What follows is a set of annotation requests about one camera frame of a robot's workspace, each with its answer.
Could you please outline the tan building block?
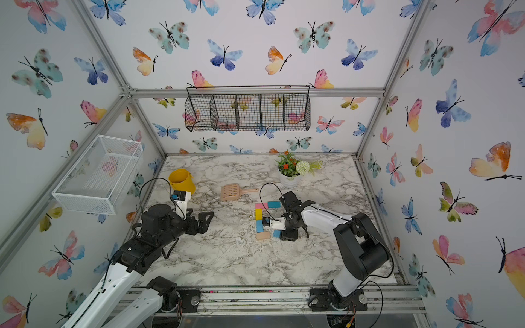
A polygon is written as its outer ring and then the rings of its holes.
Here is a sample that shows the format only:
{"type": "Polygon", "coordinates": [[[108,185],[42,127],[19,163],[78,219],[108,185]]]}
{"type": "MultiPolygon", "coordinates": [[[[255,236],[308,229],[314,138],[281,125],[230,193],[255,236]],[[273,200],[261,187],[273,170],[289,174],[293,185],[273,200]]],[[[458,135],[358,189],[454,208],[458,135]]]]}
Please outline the tan building block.
{"type": "Polygon", "coordinates": [[[270,239],[272,237],[271,232],[265,231],[265,232],[257,232],[256,233],[256,240],[257,241],[263,241],[270,239]]]}

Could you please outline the teal building block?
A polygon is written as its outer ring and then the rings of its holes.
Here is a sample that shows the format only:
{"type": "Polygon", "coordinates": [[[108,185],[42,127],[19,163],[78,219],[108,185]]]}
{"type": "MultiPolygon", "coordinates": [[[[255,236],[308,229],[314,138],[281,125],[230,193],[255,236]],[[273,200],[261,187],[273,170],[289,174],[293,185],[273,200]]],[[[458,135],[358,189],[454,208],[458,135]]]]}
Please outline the teal building block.
{"type": "Polygon", "coordinates": [[[267,207],[269,209],[279,209],[281,207],[281,203],[279,201],[271,201],[267,203],[267,207]]]}

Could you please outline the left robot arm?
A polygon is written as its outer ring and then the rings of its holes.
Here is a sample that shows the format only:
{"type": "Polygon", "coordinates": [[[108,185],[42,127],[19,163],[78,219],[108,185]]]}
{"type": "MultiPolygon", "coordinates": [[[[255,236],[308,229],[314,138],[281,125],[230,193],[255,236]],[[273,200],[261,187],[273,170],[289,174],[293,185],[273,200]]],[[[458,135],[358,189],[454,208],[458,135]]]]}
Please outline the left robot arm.
{"type": "Polygon", "coordinates": [[[203,235],[214,217],[212,211],[192,215],[192,210],[179,213],[179,208],[166,204],[150,207],[142,214],[140,231],[110,258],[100,282],[63,323],[63,327],[141,327],[156,313],[184,312],[197,309],[200,293],[179,291],[176,283],[156,277],[132,304],[115,317],[113,310],[121,299],[160,258],[171,254],[165,248],[176,245],[183,235],[203,235]]]}

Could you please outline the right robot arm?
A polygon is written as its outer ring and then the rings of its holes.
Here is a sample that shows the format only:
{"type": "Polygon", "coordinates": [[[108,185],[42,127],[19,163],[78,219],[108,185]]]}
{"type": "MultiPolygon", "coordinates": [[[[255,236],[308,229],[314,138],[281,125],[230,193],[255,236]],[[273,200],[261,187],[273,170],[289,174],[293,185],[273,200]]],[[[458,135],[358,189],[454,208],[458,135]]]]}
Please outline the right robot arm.
{"type": "Polygon", "coordinates": [[[371,219],[364,213],[344,215],[317,206],[311,200],[302,202],[292,191],[282,195],[280,203],[284,213],[272,222],[272,228],[280,230],[281,240],[296,241],[300,229],[315,228],[336,239],[343,260],[344,267],[326,288],[310,290],[310,309],[367,310],[367,305],[359,300],[364,294],[361,288],[374,271],[391,259],[371,219]]]}

